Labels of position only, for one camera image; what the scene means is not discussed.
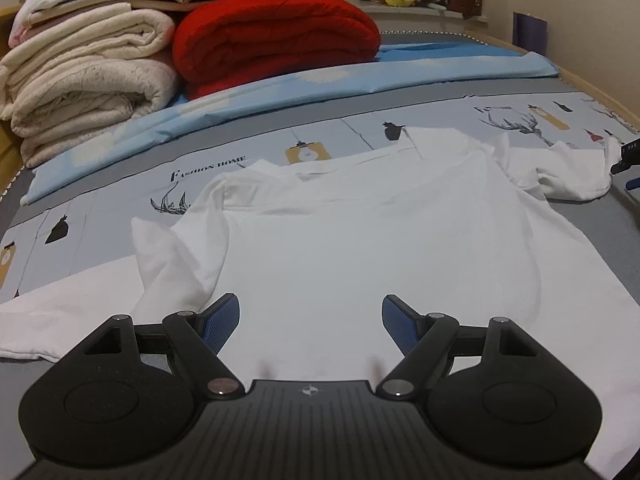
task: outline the black lamp print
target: black lamp print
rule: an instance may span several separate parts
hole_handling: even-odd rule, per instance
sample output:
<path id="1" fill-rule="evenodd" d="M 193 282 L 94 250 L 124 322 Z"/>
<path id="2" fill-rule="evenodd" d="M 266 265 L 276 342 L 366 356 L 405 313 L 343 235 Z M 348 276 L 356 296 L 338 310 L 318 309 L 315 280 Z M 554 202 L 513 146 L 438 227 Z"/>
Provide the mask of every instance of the black lamp print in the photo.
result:
<path id="1" fill-rule="evenodd" d="M 385 137 L 389 140 L 398 140 L 402 133 L 403 126 L 396 126 L 393 123 L 382 123 L 385 127 Z"/>
<path id="2" fill-rule="evenodd" d="M 53 229 L 44 242 L 45 245 L 60 240 L 60 238 L 64 238 L 68 232 L 69 224 L 66 223 L 66 215 L 64 215 L 60 220 L 58 220 L 58 223 L 53 226 Z"/>
<path id="3" fill-rule="evenodd" d="M 562 103 L 559 103 L 558 101 L 554 101 L 555 104 L 558 105 L 558 107 L 563 111 L 563 112 L 567 112 L 567 113 L 571 113 L 573 112 L 573 110 L 571 110 L 571 108 L 569 108 L 567 105 L 563 105 Z"/>

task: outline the logo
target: logo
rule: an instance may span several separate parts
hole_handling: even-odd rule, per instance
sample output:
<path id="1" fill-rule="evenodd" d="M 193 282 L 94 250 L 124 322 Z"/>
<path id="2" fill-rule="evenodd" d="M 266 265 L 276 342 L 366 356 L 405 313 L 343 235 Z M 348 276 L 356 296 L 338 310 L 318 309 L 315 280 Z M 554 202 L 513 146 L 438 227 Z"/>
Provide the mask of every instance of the logo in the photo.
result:
<path id="1" fill-rule="evenodd" d="M 241 162 L 244 161 L 245 159 L 246 159 L 246 155 L 243 155 L 243 156 L 238 156 L 237 158 L 230 158 L 229 160 L 225 160 L 224 162 L 217 162 L 215 164 L 211 164 L 210 166 L 205 166 L 204 168 L 196 168 L 195 170 L 191 170 L 191 171 L 175 170 L 171 174 L 171 182 L 173 182 L 176 179 L 179 180 L 181 178 L 185 178 L 190 174 L 200 173 L 201 171 L 214 170 L 215 168 L 222 168 L 223 166 L 228 166 L 229 164 L 237 164 L 241 168 L 244 168 Z"/>
<path id="2" fill-rule="evenodd" d="M 317 395 L 320 392 L 320 390 L 318 390 L 318 388 L 316 388 L 312 384 L 310 384 L 309 386 L 305 386 L 300 391 L 303 394 L 305 394 L 307 397 L 313 397 L 314 395 Z"/>

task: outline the blue bedding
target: blue bedding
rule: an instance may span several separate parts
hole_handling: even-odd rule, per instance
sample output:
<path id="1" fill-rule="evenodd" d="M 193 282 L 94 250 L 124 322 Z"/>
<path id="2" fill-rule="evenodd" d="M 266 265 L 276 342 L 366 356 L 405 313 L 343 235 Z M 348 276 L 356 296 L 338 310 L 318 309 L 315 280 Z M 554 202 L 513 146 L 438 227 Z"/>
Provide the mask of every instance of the blue bedding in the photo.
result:
<path id="1" fill-rule="evenodd" d="M 29 191 L 20 203 L 35 202 L 94 171 L 158 144 L 251 114 L 435 82 L 558 75 L 556 67 L 539 54 L 514 56 L 511 51 L 478 44 L 383 46 L 380 56 L 385 57 L 386 62 L 273 77 L 114 126 L 36 168 Z"/>
<path id="2" fill-rule="evenodd" d="M 382 45 L 376 56 L 378 61 L 409 61 L 411 59 L 439 59 L 443 57 L 469 56 L 512 56 L 520 57 L 513 50 L 498 46 L 457 41 L 439 41 L 435 43 L 406 43 Z"/>

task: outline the bed sheet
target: bed sheet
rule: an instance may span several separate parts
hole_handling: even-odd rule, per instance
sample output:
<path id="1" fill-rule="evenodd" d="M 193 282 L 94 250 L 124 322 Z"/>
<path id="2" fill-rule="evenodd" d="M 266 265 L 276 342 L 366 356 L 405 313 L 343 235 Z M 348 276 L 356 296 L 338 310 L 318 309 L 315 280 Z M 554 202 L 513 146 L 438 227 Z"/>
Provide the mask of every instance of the bed sheet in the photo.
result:
<path id="1" fill-rule="evenodd" d="M 514 125 L 511 145 L 520 147 L 564 140 L 578 149 L 601 149 L 607 136 L 621 142 L 638 136 L 620 118 L 560 80 L 479 80 L 354 96 L 206 128 L 86 176 L 21 207 L 14 216 L 21 192 L 30 183 L 25 173 L 0 202 L 0 232 L 8 227 L 0 248 L 13 244 L 0 303 L 133 254 L 133 216 L 173 225 L 214 176 L 258 158 L 286 165 L 309 157 L 353 155 L 392 144 L 402 126 L 455 127 L 486 141 Z M 617 176 L 616 184 L 623 178 Z M 614 189 L 592 203 L 553 207 L 590 238 L 640 300 L 640 237 L 635 212 L 622 195 Z M 166 366 L 160 358 L 146 359 Z M 0 362 L 0 383 L 6 385 L 0 404 L 2 478 L 11 478 L 31 461 L 16 407 L 49 366 L 43 361 Z"/>

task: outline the wooden bed frame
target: wooden bed frame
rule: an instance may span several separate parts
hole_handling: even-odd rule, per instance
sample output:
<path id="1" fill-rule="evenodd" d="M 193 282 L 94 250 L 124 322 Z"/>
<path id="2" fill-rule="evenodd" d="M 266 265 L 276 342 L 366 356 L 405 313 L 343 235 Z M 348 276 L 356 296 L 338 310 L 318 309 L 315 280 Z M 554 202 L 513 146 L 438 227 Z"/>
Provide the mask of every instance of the wooden bed frame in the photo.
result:
<path id="1" fill-rule="evenodd" d="M 11 26 L 14 21 L 15 13 L 20 7 L 6 7 L 0 9 L 0 56 L 4 56 L 9 51 L 7 46 L 7 40 L 11 31 Z M 476 40 L 483 41 L 488 44 L 508 48 L 526 54 L 527 51 L 517 46 L 513 46 L 505 41 L 498 40 L 491 36 L 482 34 L 480 32 L 466 31 L 468 36 L 476 38 Z M 616 101 L 613 97 L 598 90 L 594 85 L 586 82 L 584 79 L 577 75 L 560 68 L 560 77 L 574 86 L 578 90 L 585 92 L 597 101 L 604 104 L 607 108 L 617 113 L 629 124 L 640 130 L 640 118 L 632 113 L 628 108 Z M 16 177 L 20 168 L 22 168 L 22 158 L 20 157 L 20 142 L 21 139 L 14 135 L 11 131 L 11 127 L 8 122 L 0 121 L 0 194 L 7 189 L 11 181 Z"/>

